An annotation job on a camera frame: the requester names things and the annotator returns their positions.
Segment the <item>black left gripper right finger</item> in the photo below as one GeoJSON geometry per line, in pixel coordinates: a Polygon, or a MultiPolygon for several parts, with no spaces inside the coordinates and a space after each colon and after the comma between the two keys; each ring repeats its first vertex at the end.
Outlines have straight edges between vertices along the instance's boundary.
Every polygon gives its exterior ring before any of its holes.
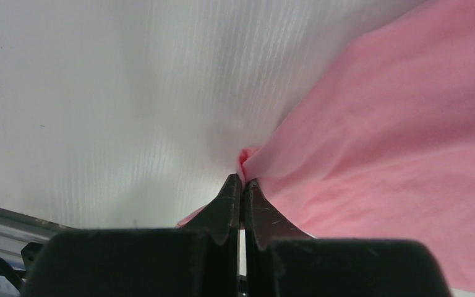
{"type": "Polygon", "coordinates": [[[431,252],[408,239],[314,238],[243,193],[248,296],[450,296],[431,252]]]}

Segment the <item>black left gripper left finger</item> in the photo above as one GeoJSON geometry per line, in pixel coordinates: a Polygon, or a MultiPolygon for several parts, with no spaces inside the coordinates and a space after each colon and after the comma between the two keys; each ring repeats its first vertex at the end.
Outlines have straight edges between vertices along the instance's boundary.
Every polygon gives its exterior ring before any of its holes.
{"type": "Polygon", "coordinates": [[[42,248],[22,296],[237,296],[241,181],[181,228],[67,230],[42,248]]]}

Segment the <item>pink t shirt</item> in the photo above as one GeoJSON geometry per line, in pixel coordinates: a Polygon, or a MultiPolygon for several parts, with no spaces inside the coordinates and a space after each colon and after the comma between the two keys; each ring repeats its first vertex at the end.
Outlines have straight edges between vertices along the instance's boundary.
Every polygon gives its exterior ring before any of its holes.
{"type": "Polygon", "coordinates": [[[418,240],[475,293],[475,1],[354,39],[236,170],[305,232],[418,240]]]}

